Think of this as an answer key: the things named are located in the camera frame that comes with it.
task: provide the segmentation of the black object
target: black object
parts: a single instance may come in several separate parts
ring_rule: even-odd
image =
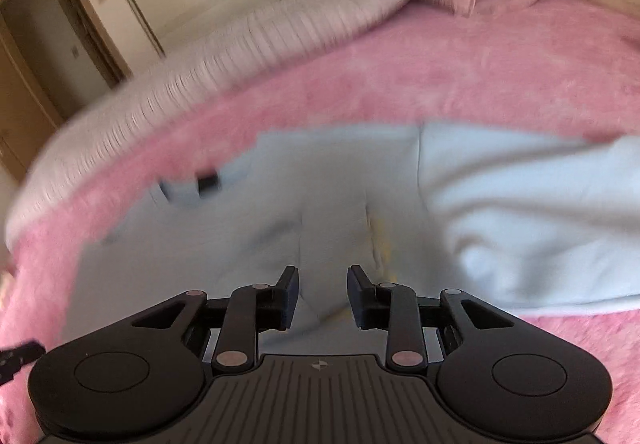
[[[44,352],[44,347],[35,341],[0,351],[0,385],[13,380],[23,366],[33,363]]]
[[[590,354],[458,289],[416,297],[347,277],[361,329],[388,332],[377,356],[258,359],[257,334],[290,326],[298,271],[230,298],[189,291],[56,348],[31,372],[43,444],[574,443],[612,394]],[[444,355],[429,363],[423,327]],[[220,328],[212,363],[209,329]]]
[[[212,189],[220,188],[220,177],[217,172],[210,173],[209,175],[201,175],[198,177],[198,194],[204,195]]]

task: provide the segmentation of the pink bedspread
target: pink bedspread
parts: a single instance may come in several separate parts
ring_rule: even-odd
[[[594,139],[638,132],[640,22],[579,0],[473,19],[412,4],[346,46],[204,104],[27,229],[14,251],[0,347],[27,338],[56,344],[82,244],[159,176],[219,166],[268,129],[442,117]],[[640,442],[640,311],[534,322],[606,364],[615,394],[599,435]],[[37,439],[26,376],[0,389],[4,444]]]

